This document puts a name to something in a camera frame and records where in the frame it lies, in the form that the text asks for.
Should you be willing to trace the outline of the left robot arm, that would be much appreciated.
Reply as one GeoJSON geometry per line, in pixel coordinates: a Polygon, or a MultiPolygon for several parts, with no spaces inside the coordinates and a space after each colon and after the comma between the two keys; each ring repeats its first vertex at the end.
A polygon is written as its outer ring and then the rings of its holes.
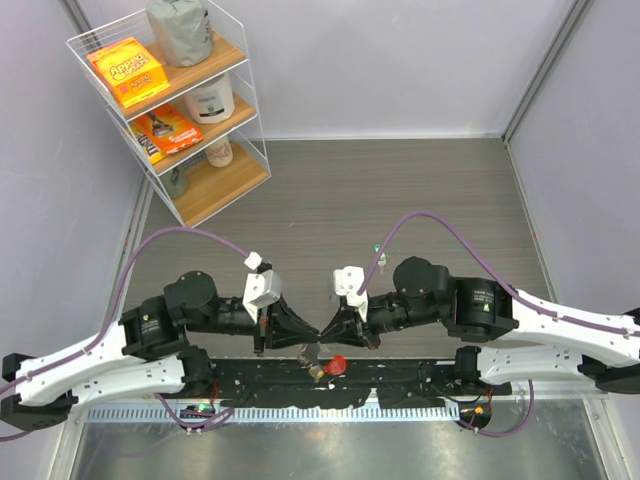
{"type": "Polygon", "coordinates": [[[213,367],[188,333],[252,338],[254,352],[314,343],[319,331],[281,296],[271,271],[250,274],[241,297],[221,297],[211,276],[192,271],[93,335],[44,357],[13,353],[2,377],[14,393],[1,401],[1,419],[24,432],[67,420],[74,410],[116,398],[207,395],[213,367]]]}

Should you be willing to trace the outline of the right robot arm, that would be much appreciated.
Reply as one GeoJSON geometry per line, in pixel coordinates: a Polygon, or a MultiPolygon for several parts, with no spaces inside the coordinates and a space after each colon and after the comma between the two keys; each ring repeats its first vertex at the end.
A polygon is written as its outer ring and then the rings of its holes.
{"type": "Polygon", "coordinates": [[[454,277],[412,256],[393,272],[393,291],[356,291],[360,267],[333,273],[340,306],[322,331],[324,344],[375,349],[383,333],[429,324],[465,342],[452,380],[473,394],[485,385],[590,379],[607,393],[639,392],[639,312],[594,313],[542,300],[510,285],[454,277]]]}

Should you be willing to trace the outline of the key with green tag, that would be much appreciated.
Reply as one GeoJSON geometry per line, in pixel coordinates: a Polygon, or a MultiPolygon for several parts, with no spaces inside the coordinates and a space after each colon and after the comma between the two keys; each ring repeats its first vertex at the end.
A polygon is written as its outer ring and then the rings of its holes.
{"type": "Polygon", "coordinates": [[[376,254],[376,259],[377,259],[376,265],[377,265],[378,271],[379,271],[380,274],[383,274],[384,270],[385,270],[385,267],[387,265],[388,256],[383,251],[381,244],[376,244],[374,246],[374,252],[376,254]]]}

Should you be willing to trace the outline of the keyring bunch with red tag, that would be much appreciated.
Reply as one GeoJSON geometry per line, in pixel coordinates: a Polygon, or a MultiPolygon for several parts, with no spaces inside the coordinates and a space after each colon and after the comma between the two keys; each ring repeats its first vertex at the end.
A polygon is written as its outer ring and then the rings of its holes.
{"type": "Polygon", "coordinates": [[[305,370],[314,382],[319,382],[325,377],[339,377],[347,369],[347,360],[344,356],[334,355],[330,359],[320,358],[320,344],[305,344],[298,355],[298,364],[305,370]]]}

